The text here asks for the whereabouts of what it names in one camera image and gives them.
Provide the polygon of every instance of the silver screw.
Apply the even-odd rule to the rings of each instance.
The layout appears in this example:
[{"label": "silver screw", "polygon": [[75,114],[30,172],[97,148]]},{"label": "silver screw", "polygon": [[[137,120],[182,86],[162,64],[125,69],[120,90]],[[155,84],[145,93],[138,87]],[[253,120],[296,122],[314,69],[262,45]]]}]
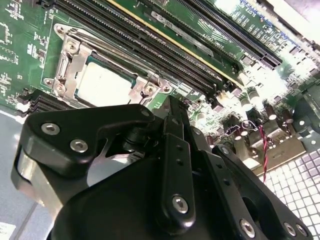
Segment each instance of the silver screw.
[{"label": "silver screw", "polygon": [[200,135],[201,131],[198,128],[194,128],[193,131],[195,132],[195,134]]},{"label": "silver screw", "polygon": [[294,230],[294,228],[293,228],[289,223],[285,222],[285,223],[284,223],[284,226],[285,226],[287,232],[288,232],[291,236],[295,237],[295,236],[297,235],[297,234],[296,234],[296,231]]},{"label": "silver screw", "polygon": [[245,234],[247,234],[249,238],[253,239],[256,236],[255,229],[252,227],[250,222],[245,219],[241,219],[240,225],[242,230],[245,232]]},{"label": "silver screw", "polygon": [[53,79],[51,79],[51,78],[45,78],[45,79],[43,80],[43,82],[44,82],[45,85],[51,87],[52,84],[53,84]]},{"label": "silver screw", "polygon": [[56,28],[56,31],[57,31],[59,34],[64,34],[64,33],[65,33],[65,30],[64,30],[64,28],[63,28],[62,26],[58,26],[58,27]]},{"label": "silver screw", "polygon": [[88,144],[81,139],[74,139],[70,142],[70,148],[77,153],[84,153],[88,150]]},{"label": "silver screw", "polygon": [[149,117],[149,116],[150,116],[150,113],[149,113],[147,110],[145,110],[145,109],[143,109],[143,110],[141,111],[141,113],[142,113],[143,115],[145,115],[146,117]]},{"label": "silver screw", "polygon": [[297,224],[297,225],[296,225],[296,228],[299,230],[299,232],[300,232],[303,236],[308,237],[308,233],[306,232],[306,230],[305,230],[302,226],[300,226],[299,224]]},{"label": "silver screw", "polygon": [[57,135],[58,133],[60,133],[60,127],[57,124],[51,122],[42,124],[41,130],[48,135]]},{"label": "silver screw", "polygon": [[58,96],[63,96],[66,93],[66,87],[65,85],[59,83],[54,86],[54,93]]},{"label": "silver screw", "polygon": [[71,54],[76,54],[79,50],[79,46],[77,43],[73,42],[73,41],[68,41],[65,44],[65,50],[68,51]]},{"label": "silver screw", "polygon": [[225,147],[221,147],[221,150],[224,154],[229,154],[228,149],[226,149]]},{"label": "silver screw", "polygon": [[171,88],[169,86],[165,86],[163,88],[163,91],[166,92],[166,93],[170,92],[170,90],[171,90]]},{"label": "silver screw", "polygon": [[186,214],[188,212],[188,204],[181,196],[174,196],[172,199],[173,207],[181,214]]}]

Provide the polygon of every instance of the black mechanical clamp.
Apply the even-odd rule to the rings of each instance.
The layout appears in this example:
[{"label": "black mechanical clamp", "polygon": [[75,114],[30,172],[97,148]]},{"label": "black mechanical clamp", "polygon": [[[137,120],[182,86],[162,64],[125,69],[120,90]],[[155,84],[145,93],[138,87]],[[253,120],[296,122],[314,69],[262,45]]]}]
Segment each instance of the black mechanical clamp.
[{"label": "black mechanical clamp", "polygon": [[[169,96],[154,114],[132,104],[27,118],[11,178],[52,213],[52,240],[313,238],[231,149],[208,146],[182,102]],[[88,187],[94,160],[132,152],[141,159]]]}]

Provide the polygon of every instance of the yellow slot edge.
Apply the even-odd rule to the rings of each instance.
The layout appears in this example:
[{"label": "yellow slot edge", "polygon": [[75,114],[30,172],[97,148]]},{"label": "yellow slot edge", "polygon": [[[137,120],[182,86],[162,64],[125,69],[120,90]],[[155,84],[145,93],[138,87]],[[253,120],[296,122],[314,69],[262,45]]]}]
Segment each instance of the yellow slot edge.
[{"label": "yellow slot edge", "polygon": [[244,88],[244,86],[242,84],[240,84],[238,81],[234,80],[233,78],[229,77],[227,74],[225,74],[224,72],[220,71],[219,69],[217,69],[216,67],[214,67],[213,65],[211,65],[209,62],[207,62],[206,60],[204,60],[202,57],[199,57],[198,55],[194,54],[192,51],[190,51],[189,49],[185,48],[183,45],[181,45],[180,43],[176,42],[175,40],[173,40],[171,37],[163,34],[161,31],[159,31],[158,29],[156,29],[154,26],[150,25],[149,23],[147,23],[146,21],[144,21],[143,19],[141,19],[140,17],[138,17],[137,15],[133,14],[132,12],[128,11],[127,9],[125,9],[123,6],[121,6],[120,4],[118,4],[117,2],[115,2],[114,0],[107,0],[109,3],[113,4],[114,6],[116,6],[117,8],[121,9],[122,11],[124,11],[125,13],[129,14],[131,17],[135,18],[136,20],[138,20],[139,22],[143,23],[144,25],[146,25],[147,27],[149,27],[150,29],[152,29],[153,31],[157,32],[158,34],[160,34],[162,37],[166,38],[167,40],[169,40],[170,42],[172,42],[173,44],[175,44],[176,46],[178,46],[179,48],[183,49],[184,51],[186,51],[188,54],[192,55],[193,57],[195,57],[196,59],[198,59],[199,61],[201,61],[202,63],[204,63],[205,65],[207,65],[208,67],[212,68],[213,70],[215,70],[216,72],[218,72],[219,74],[221,74],[222,76],[226,77],[227,79],[229,79],[231,82],[233,82],[234,84],[236,84],[238,87],[240,87],[241,89]]}]

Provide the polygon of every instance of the motherboard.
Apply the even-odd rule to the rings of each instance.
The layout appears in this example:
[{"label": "motherboard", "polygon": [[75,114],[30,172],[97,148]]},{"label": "motherboard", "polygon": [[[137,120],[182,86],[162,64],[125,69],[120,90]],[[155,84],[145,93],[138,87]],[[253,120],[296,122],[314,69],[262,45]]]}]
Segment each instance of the motherboard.
[{"label": "motherboard", "polygon": [[269,124],[272,149],[293,137],[292,109],[318,84],[319,62],[315,42],[252,0],[0,2],[0,104],[19,121],[59,108],[155,111],[172,95],[210,145],[262,148],[254,135]]}]

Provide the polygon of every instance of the green circuit board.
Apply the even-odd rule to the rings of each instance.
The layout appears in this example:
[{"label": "green circuit board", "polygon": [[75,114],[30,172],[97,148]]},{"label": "green circuit board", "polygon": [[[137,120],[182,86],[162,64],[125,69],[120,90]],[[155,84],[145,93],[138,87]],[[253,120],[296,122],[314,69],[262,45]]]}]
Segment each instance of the green circuit board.
[{"label": "green circuit board", "polygon": [[[165,6],[160,4],[163,1],[154,0],[154,3],[164,11],[181,18],[204,40],[212,44],[215,47],[213,56],[206,54],[206,48],[201,48],[197,44],[192,44],[190,39],[186,40],[179,36],[175,32],[177,30],[174,31],[172,26],[169,27],[152,17],[152,10],[140,1],[108,0],[108,2],[130,12],[139,21],[157,29],[158,33],[171,39],[178,46],[188,49],[202,62],[208,63],[209,66],[213,66],[215,70],[235,81],[238,76],[235,74],[232,64],[235,60],[239,61],[242,71],[249,79],[246,88],[255,88],[262,100],[268,101],[274,106],[277,105],[279,108],[287,105],[293,106],[301,91],[319,79],[317,75],[313,74],[317,68],[315,60],[309,58],[305,51],[290,53],[296,43],[281,33],[268,19],[261,16],[244,0],[232,1],[236,3],[232,7],[221,5],[221,0],[211,0],[211,3],[220,11],[224,11],[224,14],[281,58],[282,64],[274,71],[265,69],[259,64],[252,66],[252,64],[243,61],[246,53],[242,49],[234,43],[226,41],[210,27],[201,24],[201,19],[196,19],[187,10],[183,11],[183,6],[175,0],[167,1]],[[0,104],[14,109],[17,104],[16,98],[24,88],[41,89],[51,93],[51,89],[43,84],[43,80],[55,76],[63,44],[62,39],[53,30],[55,23],[85,29],[84,26],[54,8],[46,11],[40,7],[31,7],[21,0],[1,1]],[[171,94],[194,103],[190,108],[189,115],[192,120],[197,119],[198,113],[206,114],[205,123],[197,127],[207,134],[217,134],[217,129],[222,127],[222,120],[230,114],[241,117],[241,113],[238,111],[241,107],[238,103],[232,102],[236,99],[231,100],[231,104],[221,112],[213,114],[210,105],[205,103],[205,96],[185,84],[175,85]],[[166,96],[164,93],[159,93],[148,107],[150,109],[159,108]]]}]

